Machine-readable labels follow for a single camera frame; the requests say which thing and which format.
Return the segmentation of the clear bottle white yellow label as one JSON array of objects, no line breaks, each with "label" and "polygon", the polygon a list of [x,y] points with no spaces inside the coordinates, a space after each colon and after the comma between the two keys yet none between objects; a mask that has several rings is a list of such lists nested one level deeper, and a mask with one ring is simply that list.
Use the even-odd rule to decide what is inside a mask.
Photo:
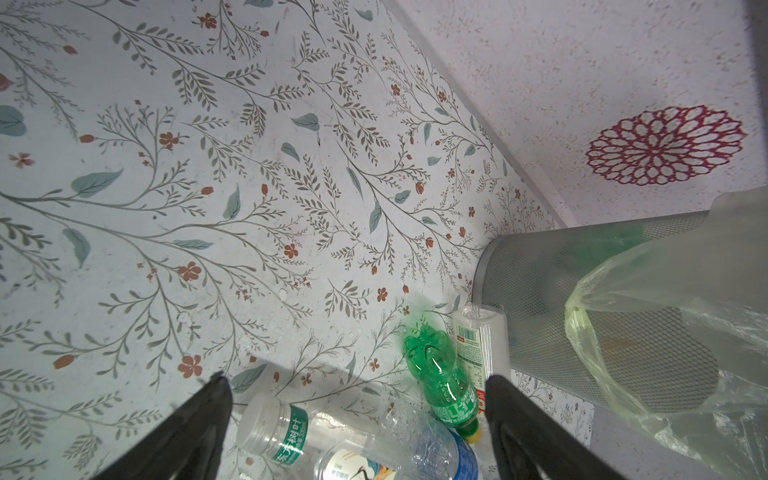
[{"label": "clear bottle white yellow label", "polygon": [[413,479],[407,450],[380,422],[341,407],[300,406],[258,393],[245,408],[236,444],[295,479]]}]

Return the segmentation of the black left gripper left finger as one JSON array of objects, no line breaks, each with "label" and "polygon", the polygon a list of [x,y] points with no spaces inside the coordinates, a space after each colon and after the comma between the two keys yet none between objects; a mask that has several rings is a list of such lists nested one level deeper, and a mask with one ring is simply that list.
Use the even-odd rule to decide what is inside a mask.
[{"label": "black left gripper left finger", "polygon": [[218,372],[98,479],[214,479],[233,409],[228,379]]}]

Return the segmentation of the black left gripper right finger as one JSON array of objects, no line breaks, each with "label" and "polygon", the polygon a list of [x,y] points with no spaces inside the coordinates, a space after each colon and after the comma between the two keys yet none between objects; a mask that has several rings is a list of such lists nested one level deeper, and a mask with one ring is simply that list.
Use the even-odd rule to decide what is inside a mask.
[{"label": "black left gripper right finger", "polygon": [[502,479],[620,479],[560,424],[501,375],[485,383],[486,411]]}]

